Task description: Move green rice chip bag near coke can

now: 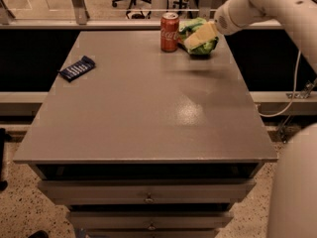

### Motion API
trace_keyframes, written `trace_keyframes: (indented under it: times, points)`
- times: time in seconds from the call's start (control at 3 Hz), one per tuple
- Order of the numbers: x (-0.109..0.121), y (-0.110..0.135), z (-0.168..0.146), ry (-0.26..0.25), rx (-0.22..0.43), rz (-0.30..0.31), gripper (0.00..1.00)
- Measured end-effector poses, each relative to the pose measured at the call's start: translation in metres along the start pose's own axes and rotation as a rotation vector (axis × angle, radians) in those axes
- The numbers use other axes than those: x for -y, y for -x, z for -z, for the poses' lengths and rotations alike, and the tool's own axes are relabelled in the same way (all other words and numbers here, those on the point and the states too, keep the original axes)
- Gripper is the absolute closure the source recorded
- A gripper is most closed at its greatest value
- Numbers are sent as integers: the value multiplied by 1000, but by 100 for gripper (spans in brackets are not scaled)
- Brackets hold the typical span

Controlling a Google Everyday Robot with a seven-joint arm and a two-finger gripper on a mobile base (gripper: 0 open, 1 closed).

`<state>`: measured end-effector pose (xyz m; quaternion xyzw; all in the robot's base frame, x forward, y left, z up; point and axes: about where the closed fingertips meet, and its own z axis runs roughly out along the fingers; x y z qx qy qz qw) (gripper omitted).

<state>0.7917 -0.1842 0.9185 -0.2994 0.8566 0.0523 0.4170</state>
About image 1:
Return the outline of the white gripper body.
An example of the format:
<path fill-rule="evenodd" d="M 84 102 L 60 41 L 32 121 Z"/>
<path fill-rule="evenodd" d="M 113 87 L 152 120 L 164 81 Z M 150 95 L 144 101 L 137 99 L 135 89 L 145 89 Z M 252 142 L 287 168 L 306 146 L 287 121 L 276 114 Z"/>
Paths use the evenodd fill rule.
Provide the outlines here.
<path fill-rule="evenodd" d="M 216 10 L 214 15 L 217 30 L 226 36 L 263 20 L 264 14 L 250 0 L 228 0 Z"/>

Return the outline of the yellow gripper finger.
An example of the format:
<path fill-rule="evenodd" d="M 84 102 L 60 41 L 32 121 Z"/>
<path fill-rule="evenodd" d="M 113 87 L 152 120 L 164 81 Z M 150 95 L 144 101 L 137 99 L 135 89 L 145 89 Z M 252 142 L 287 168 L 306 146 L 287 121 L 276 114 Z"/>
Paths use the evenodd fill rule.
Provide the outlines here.
<path fill-rule="evenodd" d="M 191 34 L 185 41 L 184 45 L 187 49 L 195 49 L 209 41 L 213 41 L 217 37 L 217 28 L 213 22 L 203 24 L 196 32 Z"/>

